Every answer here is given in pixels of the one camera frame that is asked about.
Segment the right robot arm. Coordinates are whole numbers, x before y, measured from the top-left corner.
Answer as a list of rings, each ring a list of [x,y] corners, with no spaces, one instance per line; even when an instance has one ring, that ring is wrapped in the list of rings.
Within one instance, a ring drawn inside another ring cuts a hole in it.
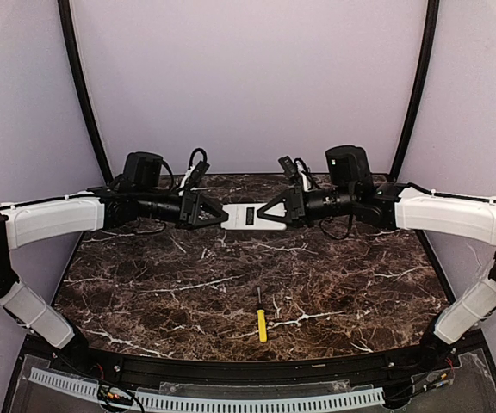
[[[287,226],[346,216],[378,229],[434,231],[471,238],[496,249],[496,197],[448,194],[419,185],[375,185],[362,147],[340,145],[326,151],[330,188],[305,190],[313,178],[302,161],[279,160],[291,186],[260,207],[260,219]],[[496,251],[484,274],[436,315],[419,342],[419,365],[433,368],[477,323],[496,311]]]

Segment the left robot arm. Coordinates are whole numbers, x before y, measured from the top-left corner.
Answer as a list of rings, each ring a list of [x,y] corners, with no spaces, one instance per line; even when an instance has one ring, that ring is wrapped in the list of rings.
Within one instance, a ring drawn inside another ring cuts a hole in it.
[[[15,271],[11,254],[23,247],[85,232],[115,229],[141,218],[195,230],[228,219],[222,205],[196,190],[209,167],[191,162],[187,175],[158,185],[170,167],[146,151],[127,155],[123,171],[104,186],[42,200],[0,203],[0,308],[49,344],[57,356],[88,371],[93,360],[80,329]]]

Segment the white remote control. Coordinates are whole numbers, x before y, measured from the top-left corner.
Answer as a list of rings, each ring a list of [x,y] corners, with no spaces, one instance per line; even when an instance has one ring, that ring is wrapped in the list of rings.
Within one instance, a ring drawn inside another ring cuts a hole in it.
[[[238,203],[223,206],[223,211],[228,214],[228,220],[220,224],[222,229],[228,231],[285,231],[287,225],[257,216],[257,210],[264,203]]]

